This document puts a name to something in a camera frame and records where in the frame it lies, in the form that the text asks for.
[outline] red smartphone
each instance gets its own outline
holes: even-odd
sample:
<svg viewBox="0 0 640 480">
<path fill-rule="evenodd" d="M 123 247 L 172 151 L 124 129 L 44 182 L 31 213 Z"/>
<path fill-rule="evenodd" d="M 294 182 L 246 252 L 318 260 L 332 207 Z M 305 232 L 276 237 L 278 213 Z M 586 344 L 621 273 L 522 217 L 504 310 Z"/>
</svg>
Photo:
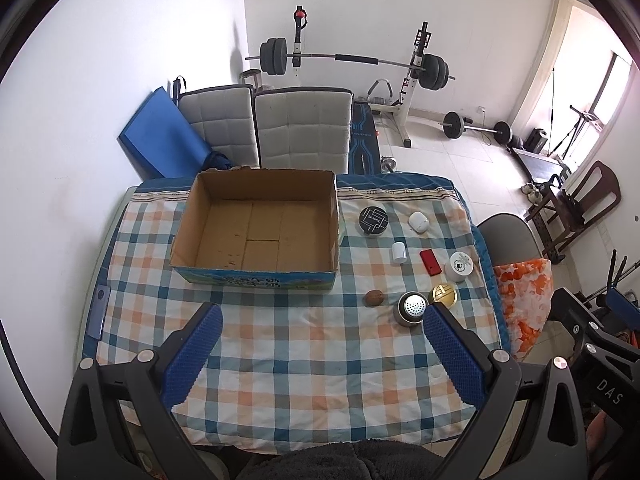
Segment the red smartphone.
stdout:
<svg viewBox="0 0 640 480">
<path fill-rule="evenodd" d="M 422 262 L 427 268 L 427 272 L 430 276 L 436 276 L 437 274 L 440 274 L 442 272 L 440 264 L 436 259 L 436 255 L 433 254 L 433 251 L 431 249 L 420 251 L 420 257 L 422 258 Z"/>
</svg>

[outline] cardboard box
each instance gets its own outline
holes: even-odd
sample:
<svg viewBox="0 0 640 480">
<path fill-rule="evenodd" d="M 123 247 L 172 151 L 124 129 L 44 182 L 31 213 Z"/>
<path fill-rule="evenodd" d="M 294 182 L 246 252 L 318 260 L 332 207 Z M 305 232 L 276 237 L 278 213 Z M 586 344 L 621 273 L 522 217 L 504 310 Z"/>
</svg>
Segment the cardboard box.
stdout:
<svg viewBox="0 0 640 480">
<path fill-rule="evenodd" d="M 338 268 L 338 206 L 331 171 L 200 173 L 171 250 L 191 283 L 331 288 Z"/>
</svg>

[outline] white bottle cap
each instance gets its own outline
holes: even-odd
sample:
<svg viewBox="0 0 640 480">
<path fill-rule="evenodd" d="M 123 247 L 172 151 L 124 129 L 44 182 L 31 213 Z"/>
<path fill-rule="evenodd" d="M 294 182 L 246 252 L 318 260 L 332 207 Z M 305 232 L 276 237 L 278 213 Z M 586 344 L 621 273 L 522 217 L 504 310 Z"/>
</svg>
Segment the white bottle cap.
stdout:
<svg viewBox="0 0 640 480">
<path fill-rule="evenodd" d="M 406 247 L 402 242 L 396 242 L 391 246 L 391 261 L 401 265 L 406 261 Z"/>
<path fill-rule="evenodd" d="M 418 234 L 422 234 L 429 227 L 429 219 L 420 211 L 416 211 L 409 216 L 409 225 Z"/>
<path fill-rule="evenodd" d="M 444 266 L 444 273 L 452 282 L 463 282 L 465 278 L 474 270 L 474 263 L 471 257 L 460 251 L 451 255 L 449 261 Z"/>
</svg>

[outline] black speaker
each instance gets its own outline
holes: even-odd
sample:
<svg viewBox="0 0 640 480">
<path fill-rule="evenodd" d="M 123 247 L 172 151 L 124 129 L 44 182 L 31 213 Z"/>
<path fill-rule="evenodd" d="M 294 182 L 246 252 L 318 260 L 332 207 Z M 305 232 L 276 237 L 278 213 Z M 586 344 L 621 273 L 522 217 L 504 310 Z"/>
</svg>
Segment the black speaker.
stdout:
<svg viewBox="0 0 640 480">
<path fill-rule="evenodd" d="M 549 136 L 545 130 L 534 128 L 527 140 L 524 141 L 524 149 L 528 152 L 539 154 L 548 140 Z"/>
</svg>

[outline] orange patterned cloth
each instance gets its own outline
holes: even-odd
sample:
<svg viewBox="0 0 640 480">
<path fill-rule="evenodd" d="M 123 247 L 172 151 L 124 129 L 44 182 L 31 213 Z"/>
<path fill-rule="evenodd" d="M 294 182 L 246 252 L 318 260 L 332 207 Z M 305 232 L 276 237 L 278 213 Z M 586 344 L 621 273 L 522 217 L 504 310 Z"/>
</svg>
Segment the orange patterned cloth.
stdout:
<svg viewBox="0 0 640 480">
<path fill-rule="evenodd" d="M 522 360 L 533 347 L 551 311 L 554 279 L 544 258 L 494 267 L 511 353 Z"/>
</svg>

